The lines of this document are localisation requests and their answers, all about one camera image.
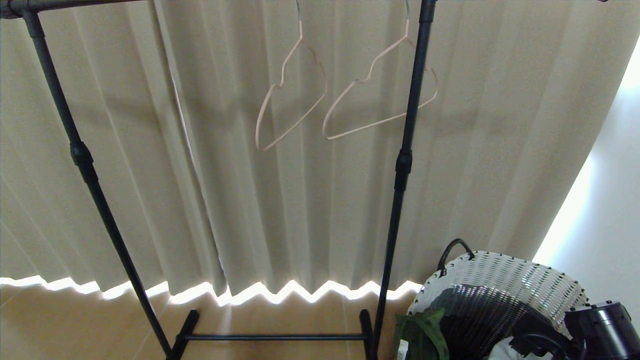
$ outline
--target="brown tile floor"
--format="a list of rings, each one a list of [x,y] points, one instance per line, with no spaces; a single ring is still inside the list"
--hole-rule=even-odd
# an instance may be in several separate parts
[[[393,359],[394,315],[404,313],[415,294],[389,301],[380,359]],[[113,300],[97,293],[49,291],[41,286],[0,288],[1,359],[164,359],[132,291]],[[295,333],[360,332],[362,308],[374,313],[377,296],[348,300],[328,293],[309,304],[297,294],[275,305],[258,296],[238,306],[218,306],[209,294],[186,304],[169,304],[168,295],[152,297],[164,331],[173,343],[190,309],[200,310],[196,332]],[[364,360],[357,341],[192,341],[190,359],[350,359]]]

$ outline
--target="white tag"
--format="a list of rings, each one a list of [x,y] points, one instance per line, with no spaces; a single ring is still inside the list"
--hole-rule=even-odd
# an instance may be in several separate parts
[[[400,339],[400,345],[398,346],[398,356],[396,360],[404,360],[406,353],[409,351],[409,341]]]

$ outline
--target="green cloth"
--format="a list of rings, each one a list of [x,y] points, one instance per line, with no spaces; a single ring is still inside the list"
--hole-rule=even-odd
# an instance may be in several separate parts
[[[430,309],[412,315],[396,315],[394,349],[400,339],[409,342],[405,360],[449,360],[447,342],[440,332],[444,309]]]

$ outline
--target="wire hanger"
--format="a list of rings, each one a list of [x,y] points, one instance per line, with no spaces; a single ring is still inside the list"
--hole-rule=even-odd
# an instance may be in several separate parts
[[[343,136],[349,135],[349,134],[353,134],[356,133],[357,131],[360,130],[364,130],[364,129],[369,129],[370,127],[374,127],[380,124],[384,124],[385,122],[397,119],[399,117],[403,117],[406,115],[406,112],[400,114],[400,115],[396,115],[384,120],[380,120],[378,122],[374,122],[373,124],[369,124],[369,125],[365,125],[362,127],[358,127],[357,129],[353,129],[353,130],[349,130],[346,131],[342,134],[337,134],[337,135],[331,135],[328,136],[326,134],[326,125],[329,122],[329,118],[331,117],[331,114],[333,113],[333,110],[335,109],[336,105],[338,105],[338,102],[340,102],[340,100],[342,100],[342,98],[356,85],[356,84],[364,84],[367,81],[369,81],[371,79],[371,73],[373,72],[373,67],[376,65],[376,61],[378,61],[378,59],[382,58],[384,55],[388,54],[389,51],[395,49],[397,46],[399,46],[400,44],[402,44],[403,42],[407,42],[409,43],[409,45],[413,46],[415,48],[415,44],[413,43],[413,41],[411,41],[409,39],[409,0],[404,0],[404,5],[406,6],[406,25],[404,27],[404,36],[400,38],[400,40],[398,40],[397,42],[394,42],[391,46],[389,46],[388,48],[382,50],[382,53],[378,54],[376,56],[375,59],[373,59],[373,62],[371,63],[371,68],[369,69],[369,75],[367,75],[367,77],[363,80],[360,79],[355,79],[353,82],[351,82],[351,84],[349,84],[349,86],[347,86],[346,89],[344,89],[344,91],[342,92],[342,94],[340,94],[340,96],[338,96],[338,98],[335,100],[335,102],[331,105],[331,108],[329,108],[329,111],[327,112],[326,116],[324,117],[324,122],[322,124],[322,134],[324,135],[324,137],[327,140],[335,140],[337,138],[341,138]],[[433,79],[435,80],[436,83],[436,90],[433,93],[433,96],[425,101],[424,103],[420,104],[420,106],[418,106],[418,109],[427,105],[428,103],[430,103],[433,99],[436,98],[436,96],[438,95],[438,76],[436,75],[435,70],[433,70],[433,68],[429,68],[428,69],[432,74],[433,74]]]
[[[298,0],[296,0],[296,6],[298,7],[298,29],[300,31],[300,37],[299,37],[298,41],[296,42],[296,45],[294,45],[293,49],[291,49],[291,51],[289,52],[287,57],[284,59],[284,62],[282,63],[282,75],[280,76],[280,83],[279,84],[273,84],[273,85],[271,85],[271,88],[269,88],[269,91],[267,92],[267,96],[265,96],[264,101],[262,102],[262,107],[260,108],[260,113],[258,114],[258,121],[257,121],[257,124],[255,125],[255,146],[256,146],[256,148],[258,148],[258,150],[261,150],[261,151],[269,150],[272,146],[274,146],[280,140],[282,140],[285,136],[287,136],[287,134],[289,134],[296,126],[298,126],[298,124],[300,124],[300,122],[302,122],[302,120],[304,120],[305,117],[307,117],[307,115],[309,115],[309,113],[320,103],[320,101],[322,101],[322,99],[324,99],[327,91],[329,91],[329,84],[327,82],[326,73],[324,71],[324,66],[322,65],[322,62],[320,60],[318,60],[318,57],[316,55],[316,51],[311,47],[311,45],[309,45],[309,43],[307,42],[307,40],[304,38],[304,36],[302,34],[302,16],[300,14],[300,3],[298,2]],[[265,110],[267,108],[267,103],[269,102],[269,100],[271,98],[271,94],[273,93],[273,90],[275,88],[282,88],[282,85],[284,84],[284,70],[285,70],[285,67],[287,66],[287,62],[289,61],[289,59],[291,58],[291,56],[293,55],[293,53],[296,51],[296,49],[298,48],[298,46],[300,44],[305,44],[307,49],[309,49],[309,51],[313,54],[314,61],[320,67],[320,70],[322,72],[322,76],[323,76],[323,79],[324,79],[324,92],[323,92],[322,96],[320,96],[320,99],[318,99],[316,101],[316,103],[313,106],[311,106],[311,108],[309,108],[309,110],[307,110],[307,112],[304,115],[302,115],[302,117],[298,121],[296,121],[295,124],[293,124],[293,126],[291,126],[287,131],[285,131],[284,134],[280,135],[276,140],[273,140],[273,142],[271,144],[267,145],[265,148],[261,148],[260,147],[260,125],[262,124],[262,118],[263,118],[264,112],[265,112]]]

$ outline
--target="clothes rack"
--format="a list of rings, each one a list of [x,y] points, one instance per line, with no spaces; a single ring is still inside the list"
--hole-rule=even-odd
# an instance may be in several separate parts
[[[413,73],[411,78],[409,100],[407,104],[406,120],[404,123],[404,134],[402,147],[396,160],[396,179],[394,183],[394,199],[389,222],[387,248],[385,253],[385,264],[383,276],[380,284],[380,297],[376,310],[375,326],[371,325],[371,317],[368,310],[360,312],[361,333],[358,334],[194,334],[193,330],[200,317],[197,310],[191,310],[182,326],[182,329],[175,337],[173,346],[169,344],[162,325],[152,307],[145,289],[140,281],[138,271],[129,255],[127,246],[118,230],[109,204],[100,187],[99,178],[93,167],[93,158],[89,148],[83,143],[76,124],[69,110],[65,94],[60,85],[56,69],[49,53],[49,48],[45,40],[45,33],[40,23],[38,13],[47,10],[71,8],[77,6],[89,6],[96,4],[122,3],[137,0],[0,0],[0,15],[3,19],[24,19],[29,35],[33,40],[38,59],[42,66],[47,85],[51,96],[55,102],[58,114],[69,139],[71,157],[78,167],[84,182],[86,183],[93,201],[95,203],[104,227],[109,233],[122,266],[125,268],[127,276],[131,281],[140,304],[151,324],[151,328],[156,335],[158,342],[167,360],[180,360],[189,341],[362,341],[364,345],[365,358],[367,360],[377,360],[378,346],[387,303],[387,290],[391,275],[391,268],[396,248],[398,228],[404,198],[404,191],[412,167],[412,142],[415,130],[415,121],[420,101],[420,88],[424,75],[429,35],[436,0],[422,0],[419,17],[418,39],[416,42],[416,52],[413,61]]]

